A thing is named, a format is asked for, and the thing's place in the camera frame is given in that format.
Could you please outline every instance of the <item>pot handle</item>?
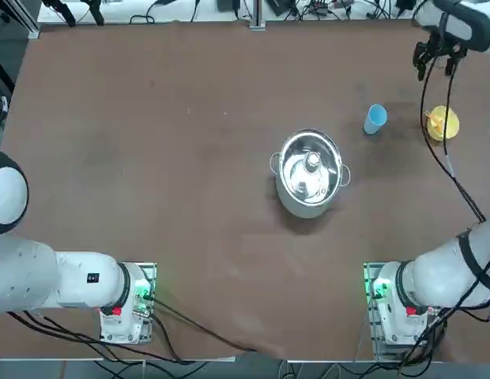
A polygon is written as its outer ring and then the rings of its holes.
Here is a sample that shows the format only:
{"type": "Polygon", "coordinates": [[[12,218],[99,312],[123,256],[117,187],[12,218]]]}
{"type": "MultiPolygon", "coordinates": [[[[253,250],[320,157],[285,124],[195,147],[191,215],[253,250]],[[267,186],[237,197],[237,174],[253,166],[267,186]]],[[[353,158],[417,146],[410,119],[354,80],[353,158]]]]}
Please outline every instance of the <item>pot handle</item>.
{"type": "Polygon", "coordinates": [[[275,175],[278,175],[278,171],[275,171],[275,169],[273,168],[273,160],[275,158],[275,156],[277,156],[277,167],[278,167],[278,160],[280,159],[280,153],[279,152],[274,152],[271,157],[269,158],[269,168],[271,170],[271,172],[273,172],[275,175]]]}
{"type": "Polygon", "coordinates": [[[350,179],[352,178],[351,174],[350,174],[350,168],[349,166],[347,166],[346,164],[341,164],[341,166],[347,170],[347,172],[349,173],[349,179],[347,180],[347,182],[345,182],[344,184],[340,184],[340,187],[346,187],[349,185],[350,183],[350,179]]]}

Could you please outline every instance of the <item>pot lid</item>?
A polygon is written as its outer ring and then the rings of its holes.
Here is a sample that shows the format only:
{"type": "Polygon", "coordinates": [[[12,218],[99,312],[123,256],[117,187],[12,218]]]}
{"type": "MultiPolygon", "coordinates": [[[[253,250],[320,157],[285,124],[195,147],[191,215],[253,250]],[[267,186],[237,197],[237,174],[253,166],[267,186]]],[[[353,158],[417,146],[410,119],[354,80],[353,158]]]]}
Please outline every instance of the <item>pot lid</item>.
{"type": "Polygon", "coordinates": [[[319,206],[329,201],[341,182],[341,157],[324,133],[301,130],[291,136],[279,159],[282,183],[299,203],[319,206]]]}

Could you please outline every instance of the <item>robotic arm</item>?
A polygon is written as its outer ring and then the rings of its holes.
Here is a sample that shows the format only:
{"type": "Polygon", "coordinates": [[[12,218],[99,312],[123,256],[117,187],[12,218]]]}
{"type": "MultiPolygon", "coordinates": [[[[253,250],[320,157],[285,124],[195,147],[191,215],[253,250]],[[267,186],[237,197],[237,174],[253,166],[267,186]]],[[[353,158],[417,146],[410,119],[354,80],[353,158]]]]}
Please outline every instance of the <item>robotic arm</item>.
{"type": "MultiPolygon", "coordinates": [[[[430,32],[427,43],[418,43],[413,64],[423,80],[427,63],[449,55],[446,75],[467,51],[490,53],[490,1],[422,0],[415,20],[430,32]]],[[[428,315],[438,308],[452,308],[480,282],[462,307],[490,304],[490,220],[465,231],[414,261],[388,262],[371,285],[379,313],[381,340],[394,351],[416,344],[428,325],[428,315]]]]}
{"type": "Polygon", "coordinates": [[[55,252],[8,234],[28,206],[24,173],[0,152],[0,312],[99,308],[100,338],[109,343],[151,340],[156,265],[121,263],[94,252],[55,252]]]}
{"type": "Polygon", "coordinates": [[[428,0],[420,4],[416,21],[425,30],[439,33],[444,14],[443,33],[448,40],[466,50],[490,53],[490,1],[428,0]]]}
{"type": "Polygon", "coordinates": [[[428,42],[419,42],[413,52],[419,81],[424,79],[428,62],[436,56],[449,55],[445,74],[450,76],[456,61],[467,51],[490,53],[490,1],[423,0],[414,15],[416,22],[430,32],[428,42]]]}

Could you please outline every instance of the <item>yellow object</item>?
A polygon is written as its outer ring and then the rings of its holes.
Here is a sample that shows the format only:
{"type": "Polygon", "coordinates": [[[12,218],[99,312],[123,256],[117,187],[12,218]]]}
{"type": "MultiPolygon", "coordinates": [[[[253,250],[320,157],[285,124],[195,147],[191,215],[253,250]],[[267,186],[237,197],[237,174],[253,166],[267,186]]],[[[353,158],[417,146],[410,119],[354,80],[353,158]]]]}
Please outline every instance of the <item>yellow object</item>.
{"type": "MultiPolygon", "coordinates": [[[[428,133],[437,141],[443,141],[443,124],[445,121],[445,106],[439,105],[433,108],[433,111],[428,116],[428,133]]],[[[459,131],[459,118],[452,109],[449,108],[447,118],[447,131],[445,132],[447,140],[455,137],[459,131]]]]}

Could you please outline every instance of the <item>floor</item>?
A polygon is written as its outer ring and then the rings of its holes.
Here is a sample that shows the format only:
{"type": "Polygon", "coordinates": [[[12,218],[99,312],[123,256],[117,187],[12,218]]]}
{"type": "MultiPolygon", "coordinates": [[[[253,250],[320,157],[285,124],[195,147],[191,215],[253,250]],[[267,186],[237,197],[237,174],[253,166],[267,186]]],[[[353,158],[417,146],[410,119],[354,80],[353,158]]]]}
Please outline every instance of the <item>floor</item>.
{"type": "MultiPolygon", "coordinates": [[[[40,1],[26,2],[27,7],[33,14],[37,14],[37,10],[40,7],[40,1]]],[[[25,48],[27,45],[27,33],[19,25],[11,22],[5,26],[0,34],[0,61],[4,65],[8,74],[15,80],[19,73],[22,58],[24,56],[25,48]]],[[[278,368],[280,361],[276,359],[268,358],[264,355],[258,354],[245,354],[236,359],[235,363],[229,362],[211,362],[205,366],[202,370],[198,371],[193,378],[275,378],[278,375],[278,368]]],[[[123,368],[123,365],[105,364],[110,370],[114,372],[123,368]]],[[[363,373],[368,364],[346,364],[346,367],[356,372],[363,373]]],[[[167,366],[163,364],[163,367],[172,371],[176,377],[180,377],[189,372],[191,368],[167,366]]],[[[307,364],[303,366],[299,378],[320,378],[328,370],[330,364],[307,364]]],[[[295,364],[296,372],[299,373],[300,364],[295,364]]],[[[283,366],[282,375],[285,374],[285,365],[283,366]]],[[[406,373],[415,373],[419,369],[412,369],[411,371],[405,371],[406,373]]],[[[78,379],[87,377],[89,379],[101,379],[110,378],[111,374],[107,373],[93,362],[87,361],[72,361],[72,362],[58,362],[58,361],[0,361],[0,379],[6,378],[31,378],[32,373],[36,372],[37,377],[44,379],[78,379]]],[[[167,377],[166,374],[161,373],[159,370],[152,367],[146,368],[146,376],[150,378],[163,378],[167,377]]],[[[125,379],[140,378],[142,374],[141,366],[132,367],[127,370],[122,377],[125,379]]],[[[393,378],[396,374],[392,372],[378,371],[370,375],[373,378],[393,378]]],[[[472,377],[473,379],[490,378],[490,365],[456,365],[456,364],[433,364],[430,370],[427,371],[424,378],[432,379],[444,379],[444,378],[466,378],[472,377]]],[[[325,378],[336,379],[338,377],[337,368],[333,368],[325,378]]],[[[341,371],[341,378],[353,377],[341,371]]]]}
{"type": "MultiPolygon", "coordinates": [[[[120,363],[106,365],[110,370],[115,372],[123,368],[120,363]]],[[[228,362],[211,362],[203,369],[194,374],[193,379],[219,379],[230,378],[246,379],[246,378],[271,378],[277,377],[280,361],[268,358],[264,355],[245,354],[237,358],[235,363],[228,362]]],[[[167,366],[163,367],[170,370],[175,377],[181,377],[192,368],[167,366]]],[[[300,364],[295,364],[296,373],[299,372],[300,364]]],[[[368,364],[345,364],[345,367],[350,368],[355,372],[363,373],[368,364]]],[[[323,374],[330,368],[330,364],[312,363],[303,365],[300,375],[301,379],[321,378],[323,374]]],[[[111,374],[107,373],[93,362],[0,362],[0,379],[15,378],[24,379],[31,378],[32,372],[36,371],[37,377],[43,379],[79,379],[87,377],[89,379],[110,379],[111,374]]],[[[414,374],[419,372],[419,369],[406,370],[405,373],[414,374]]],[[[134,366],[131,369],[121,374],[124,379],[139,379],[141,378],[141,366],[134,366]]],[[[285,374],[285,365],[282,367],[282,375],[285,374]]],[[[161,373],[155,368],[147,367],[145,371],[147,378],[166,378],[167,375],[161,373]]],[[[353,378],[354,376],[341,370],[341,379],[353,378]]],[[[370,379],[393,379],[396,377],[395,372],[377,371],[369,375],[370,379]]],[[[433,364],[429,371],[422,376],[425,379],[459,379],[471,377],[472,379],[490,378],[490,366],[486,365],[455,365],[455,364],[433,364]]],[[[334,367],[326,376],[326,379],[337,379],[337,367],[334,367]]]]}

